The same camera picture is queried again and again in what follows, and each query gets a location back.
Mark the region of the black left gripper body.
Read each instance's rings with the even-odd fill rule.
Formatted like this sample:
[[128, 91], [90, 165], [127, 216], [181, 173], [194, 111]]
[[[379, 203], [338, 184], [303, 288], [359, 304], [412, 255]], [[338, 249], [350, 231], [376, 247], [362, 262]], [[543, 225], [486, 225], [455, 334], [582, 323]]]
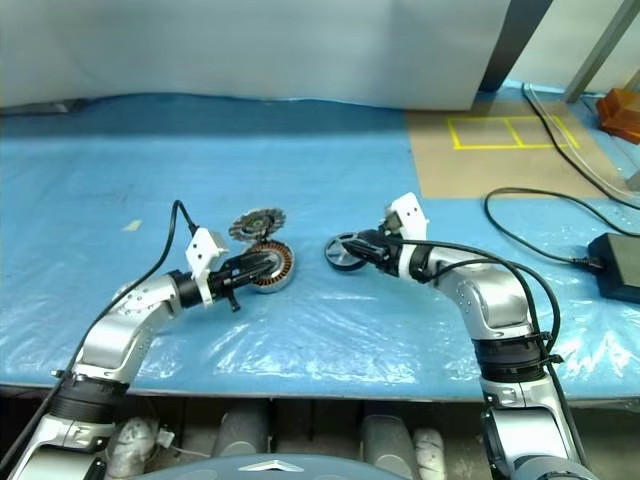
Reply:
[[256, 278], [253, 254], [241, 254], [226, 260], [219, 270], [208, 275], [207, 285], [214, 303], [227, 300], [232, 312], [240, 310], [235, 290], [252, 283]]

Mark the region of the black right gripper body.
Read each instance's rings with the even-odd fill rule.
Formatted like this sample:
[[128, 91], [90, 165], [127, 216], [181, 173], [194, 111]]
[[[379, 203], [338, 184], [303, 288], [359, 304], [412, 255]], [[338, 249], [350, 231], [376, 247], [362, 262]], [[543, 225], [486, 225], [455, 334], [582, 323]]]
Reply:
[[401, 236], [399, 234], [386, 234], [382, 230], [373, 230], [370, 242], [382, 250], [380, 259], [375, 262], [376, 267], [387, 275], [399, 274], [399, 261], [401, 256]]

